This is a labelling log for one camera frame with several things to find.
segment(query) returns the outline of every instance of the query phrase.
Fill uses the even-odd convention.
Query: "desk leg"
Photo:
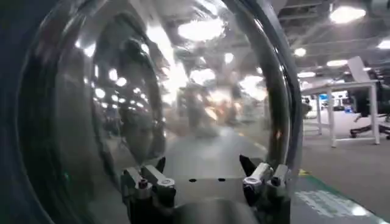
[[[336,135],[335,135],[335,112],[333,111],[333,105],[335,104],[335,100],[332,97],[331,89],[327,91],[328,97],[328,121],[329,121],[329,129],[330,129],[330,144],[333,148],[336,148]]]
[[[372,134],[375,138],[375,143],[378,145],[379,141],[379,126],[378,126],[378,105],[377,105],[377,89],[375,84],[370,87],[370,113]]]
[[[316,95],[316,106],[317,106],[317,123],[318,126],[318,134],[322,135],[322,124],[321,124],[321,106],[319,105],[319,95]]]

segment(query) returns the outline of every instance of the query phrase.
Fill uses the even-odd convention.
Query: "ceiling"
[[[390,17],[379,15],[372,6],[372,1],[387,0],[270,0],[276,12],[285,35],[294,49],[305,48],[304,57],[295,57],[298,72],[313,71],[318,76],[338,77],[343,75],[346,67],[329,68],[326,62],[330,60],[349,59],[360,56],[366,66],[374,68],[378,73],[390,74],[390,51],[378,49],[378,43],[390,36]],[[229,13],[224,13],[222,1],[215,0],[165,0],[154,1],[157,13],[177,55],[184,61],[189,71],[206,64],[206,67],[221,70],[223,56],[226,52],[233,53],[239,63],[239,70],[248,71],[256,68],[256,59],[249,42],[237,28],[235,19]],[[219,7],[218,17],[229,22],[225,37],[218,44],[197,44],[183,41],[177,33],[181,24],[192,20],[213,19],[208,11],[207,3]],[[336,25],[329,19],[330,9],[340,5],[353,5],[366,10],[365,17],[351,23]]]
[[[351,23],[334,24],[329,19],[330,9],[340,5],[365,9],[366,16]],[[278,18],[292,52],[299,47],[307,50],[304,57],[295,56],[300,71],[337,76],[346,68],[328,68],[326,62],[354,56],[360,56],[366,66],[379,73],[390,71],[390,51],[377,48],[389,35],[390,17],[379,15],[372,1],[287,0]]]

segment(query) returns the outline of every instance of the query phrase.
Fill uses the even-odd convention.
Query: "white desk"
[[[357,140],[374,140],[375,144],[379,144],[379,128],[378,128],[378,109],[377,109],[377,87],[376,80],[371,80],[368,82],[347,82],[347,83],[335,83],[328,84],[325,86],[314,87],[303,89],[301,91],[303,96],[316,95],[317,103],[317,123],[314,122],[305,122],[305,125],[318,127],[319,134],[322,134],[322,128],[329,128],[330,130],[330,141],[331,146],[336,147],[338,141],[357,141]],[[335,135],[335,112],[333,111],[334,99],[332,98],[333,91],[342,91],[348,89],[358,89],[358,88],[367,88],[370,92],[370,116],[371,116],[371,126],[372,126],[372,135],[371,138],[345,138],[337,139]],[[321,123],[321,106],[319,105],[319,95],[326,93],[328,96],[328,117],[329,124]]]

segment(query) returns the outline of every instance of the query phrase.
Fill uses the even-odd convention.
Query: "clear plastic dome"
[[[162,158],[178,206],[220,194],[236,200],[229,180],[246,176],[240,155],[293,168],[300,96],[280,27],[262,4],[53,9],[24,68],[18,121],[27,173],[53,220],[127,223],[123,170]],[[204,180],[217,189],[195,185]]]

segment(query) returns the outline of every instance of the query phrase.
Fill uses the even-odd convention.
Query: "screw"
[[[147,179],[142,179],[140,182],[138,182],[138,187],[140,189],[145,189],[147,187]]]

